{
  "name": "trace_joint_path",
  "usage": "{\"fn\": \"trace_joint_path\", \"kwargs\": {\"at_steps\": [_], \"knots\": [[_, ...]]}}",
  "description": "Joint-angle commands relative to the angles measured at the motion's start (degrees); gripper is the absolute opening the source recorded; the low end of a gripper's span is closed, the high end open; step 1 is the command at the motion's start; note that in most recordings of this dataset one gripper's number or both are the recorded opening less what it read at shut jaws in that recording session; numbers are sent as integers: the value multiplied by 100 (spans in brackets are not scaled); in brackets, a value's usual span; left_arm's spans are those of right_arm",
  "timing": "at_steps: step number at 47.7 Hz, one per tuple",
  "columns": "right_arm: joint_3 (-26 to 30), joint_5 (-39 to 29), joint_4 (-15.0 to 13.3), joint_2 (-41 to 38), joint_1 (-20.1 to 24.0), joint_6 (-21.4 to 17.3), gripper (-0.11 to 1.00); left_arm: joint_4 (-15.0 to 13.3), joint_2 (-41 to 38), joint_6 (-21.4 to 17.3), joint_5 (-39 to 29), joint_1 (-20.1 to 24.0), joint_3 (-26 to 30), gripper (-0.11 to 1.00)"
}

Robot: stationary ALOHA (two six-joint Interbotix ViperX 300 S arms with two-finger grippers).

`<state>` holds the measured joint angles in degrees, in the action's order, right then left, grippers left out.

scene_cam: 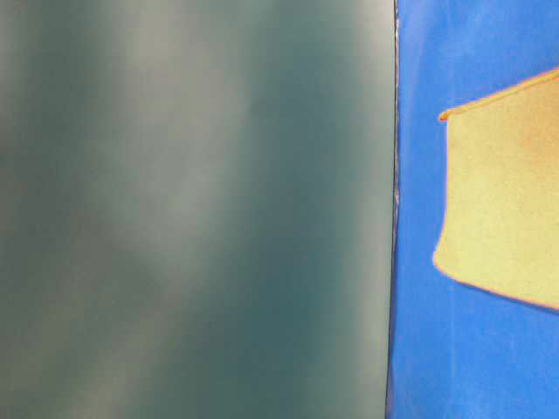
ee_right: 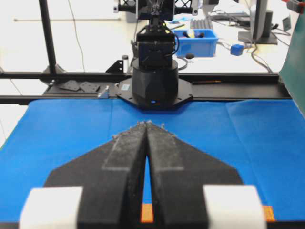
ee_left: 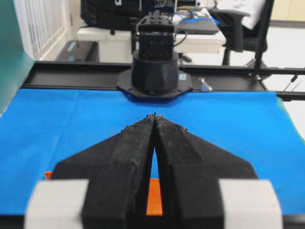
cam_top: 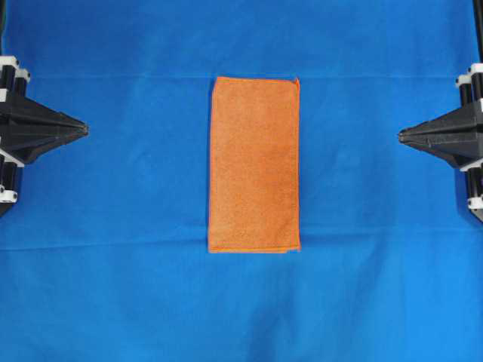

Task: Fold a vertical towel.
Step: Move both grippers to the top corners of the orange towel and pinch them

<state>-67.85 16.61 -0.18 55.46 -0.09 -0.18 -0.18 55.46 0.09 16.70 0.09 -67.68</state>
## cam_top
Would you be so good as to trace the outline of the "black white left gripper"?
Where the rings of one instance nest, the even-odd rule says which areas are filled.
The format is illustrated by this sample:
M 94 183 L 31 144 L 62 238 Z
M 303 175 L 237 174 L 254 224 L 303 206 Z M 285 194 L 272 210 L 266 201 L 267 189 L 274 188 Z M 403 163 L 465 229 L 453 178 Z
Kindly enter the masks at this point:
M 29 71 L 15 56 L 1 56 L 1 216 L 19 201 L 25 164 L 88 135 L 78 119 L 22 97 L 29 82 Z M 10 127 L 11 118 L 62 127 Z

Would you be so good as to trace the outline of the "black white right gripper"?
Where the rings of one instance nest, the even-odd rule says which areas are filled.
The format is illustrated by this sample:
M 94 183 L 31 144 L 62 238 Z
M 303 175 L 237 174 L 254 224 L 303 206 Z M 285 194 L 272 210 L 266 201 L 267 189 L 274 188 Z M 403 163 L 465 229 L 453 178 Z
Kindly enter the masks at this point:
M 467 207 L 482 222 L 482 64 L 457 78 L 461 107 L 401 130 L 400 143 L 446 161 L 465 175 Z M 476 137 L 421 136 L 471 130 Z

